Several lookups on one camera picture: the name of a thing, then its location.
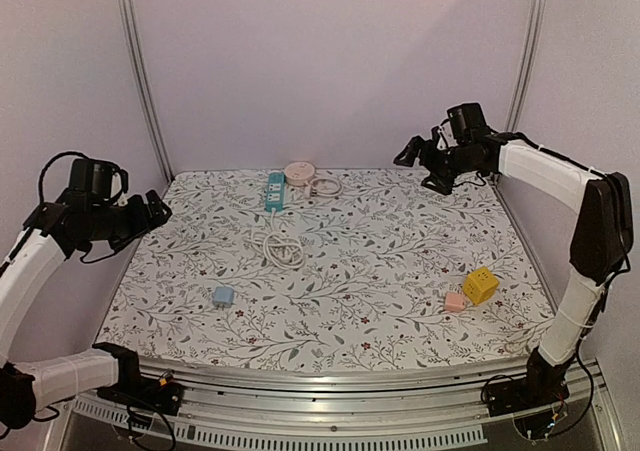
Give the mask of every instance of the pink block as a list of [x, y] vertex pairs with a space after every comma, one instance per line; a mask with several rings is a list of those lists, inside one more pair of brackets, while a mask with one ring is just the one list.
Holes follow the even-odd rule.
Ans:
[[459, 312], [464, 311], [465, 301], [464, 295], [460, 293], [447, 293], [444, 298], [444, 310]]

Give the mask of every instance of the blue power strip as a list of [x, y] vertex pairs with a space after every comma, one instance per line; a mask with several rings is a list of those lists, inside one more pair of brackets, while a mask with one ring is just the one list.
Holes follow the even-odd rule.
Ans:
[[264, 208], [269, 212], [272, 209], [280, 212], [284, 208], [284, 173], [277, 172], [269, 175]]

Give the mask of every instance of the yellow cube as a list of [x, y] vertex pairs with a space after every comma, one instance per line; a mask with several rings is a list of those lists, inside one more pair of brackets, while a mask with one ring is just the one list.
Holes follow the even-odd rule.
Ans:
[[499, 284], [498, 278], [491, 274], [486, 266], [483, 266], [469, 273], [462, 285], [462, 291], [473, 304], [478, 305], [491, 298]]

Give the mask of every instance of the white wall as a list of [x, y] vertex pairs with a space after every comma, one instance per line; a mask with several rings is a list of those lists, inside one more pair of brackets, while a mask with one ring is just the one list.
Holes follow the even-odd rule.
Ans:
[[[640, 1], [548, 0], [520, 131], [550, 148], [631, 181], [638, 218], [640, 183]], [[539, 192], [504, 182], [545, 273], [561, 298], [575, 217]], [[639, 246], [631, 253], [640, 267]], [[622, 420], [640, 449], [640, 300], [637, 271], [615, 282], [591, 350]]]
[[500, 126], [530, 0], [135, 0], [177, 171], [392, 166], [448, 107]]
[[[40, 168], [59, 151], [117, 162], [134, 191], [162, 189], [130, 69], [117, 0], [0, 0], [0, 254], [37, 204]], [[51, 169], [49, 199], [65, 187], [69, 166], [65, 160]], [[123, 258], [66, 263], [36, 299], [11, 358], [90, 346]], [[42, 430], [32, 424], [0, 447], [35, 449]]]

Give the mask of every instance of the floral tablecloth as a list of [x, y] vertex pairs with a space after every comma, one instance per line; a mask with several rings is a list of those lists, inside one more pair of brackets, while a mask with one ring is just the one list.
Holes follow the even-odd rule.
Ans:
[[[489, 186], [440, 196], [420, 187], [421, 171], [320, 174], [344, 194], [306, 199], [288, 187], [275, 218], [304, 244], [298, 271], [245, 241], [270, 229], [267, 171], [180, 174], [166, 196], [174, 215], [143, 238], [98, 340], [186, 363], [304, 372], [471, 363], [537, 343], [552, 311]], [[443, 311], [445, 294], [480, 266], [501, 282], [493, 298]], [[230, 309], [213, 306], [217, 286], [235, 290]]]

